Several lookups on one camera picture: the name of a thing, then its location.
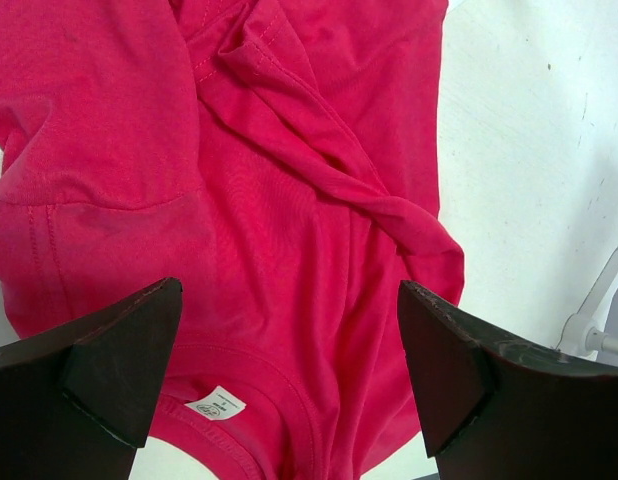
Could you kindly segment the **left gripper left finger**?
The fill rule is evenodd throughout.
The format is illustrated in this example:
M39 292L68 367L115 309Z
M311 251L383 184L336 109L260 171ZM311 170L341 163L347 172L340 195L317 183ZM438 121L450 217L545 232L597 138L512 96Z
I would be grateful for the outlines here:
M128 478L181 311L181 283L164 278L0 347L0 479Z

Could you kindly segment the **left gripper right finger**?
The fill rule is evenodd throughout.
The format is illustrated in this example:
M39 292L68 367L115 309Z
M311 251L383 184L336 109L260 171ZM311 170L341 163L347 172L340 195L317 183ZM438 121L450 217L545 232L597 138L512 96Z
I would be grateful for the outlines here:
M618 479L618 367L519 337L413 281L398 322L443 479Z

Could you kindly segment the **red t shirt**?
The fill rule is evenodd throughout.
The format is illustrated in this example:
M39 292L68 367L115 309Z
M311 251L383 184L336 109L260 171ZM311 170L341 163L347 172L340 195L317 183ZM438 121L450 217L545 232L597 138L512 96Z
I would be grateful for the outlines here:
M30 337L183 286L152 434L357 479L420 429L399 284L438 220L444 1L0 1L0 284Z

